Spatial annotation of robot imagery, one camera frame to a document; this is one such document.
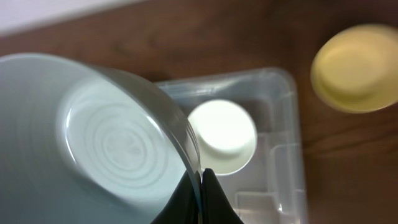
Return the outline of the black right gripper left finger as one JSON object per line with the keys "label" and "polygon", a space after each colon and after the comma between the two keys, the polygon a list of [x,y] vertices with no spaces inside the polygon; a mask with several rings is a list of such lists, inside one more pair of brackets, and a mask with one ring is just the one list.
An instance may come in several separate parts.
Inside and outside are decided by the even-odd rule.
{"label": "black right gripper left finger", "polygon": [[185,172],[169,202],[151,224],[197,224],[198,205],[192,182]]}

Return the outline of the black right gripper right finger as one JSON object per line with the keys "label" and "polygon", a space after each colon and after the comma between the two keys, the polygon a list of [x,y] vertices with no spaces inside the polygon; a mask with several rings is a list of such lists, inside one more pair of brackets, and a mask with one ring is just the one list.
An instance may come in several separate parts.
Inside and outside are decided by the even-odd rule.
{"label": "black right gripper right finger", "polygon": [[201,203],[204,224],[243,224],[229,204],[215,173],[209,168],[202,175]]}

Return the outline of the yellow small bowl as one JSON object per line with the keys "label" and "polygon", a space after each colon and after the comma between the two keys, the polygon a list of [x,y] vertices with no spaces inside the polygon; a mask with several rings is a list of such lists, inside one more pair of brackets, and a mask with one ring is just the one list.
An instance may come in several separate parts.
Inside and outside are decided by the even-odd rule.
{"label": "yellow small bowl", "polygon": [[311,83],[328,106],[369,113],[397,103],[397,29],[365,24],[328,40],[313,59]]}

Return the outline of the grey small bowl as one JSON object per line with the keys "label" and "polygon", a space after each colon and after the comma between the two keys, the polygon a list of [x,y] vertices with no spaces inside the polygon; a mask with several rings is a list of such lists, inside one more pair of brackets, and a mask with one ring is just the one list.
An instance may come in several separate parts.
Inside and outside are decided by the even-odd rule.
{"label": "grey small bowl", "polygon": [[151,223],[197,142],[152,82],[47,54],[1,57],[1,223]]}

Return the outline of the white small bowl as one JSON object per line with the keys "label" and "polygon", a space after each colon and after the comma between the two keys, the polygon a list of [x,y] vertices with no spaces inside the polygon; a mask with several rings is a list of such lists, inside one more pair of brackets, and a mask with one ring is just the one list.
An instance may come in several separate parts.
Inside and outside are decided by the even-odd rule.
{"label": "white small bowl", "polygon": [[251,115],[230,100],[206,101],[188,115],[197,138],[200,165],[218,176],[239,172],[253,157],[257,128]]}

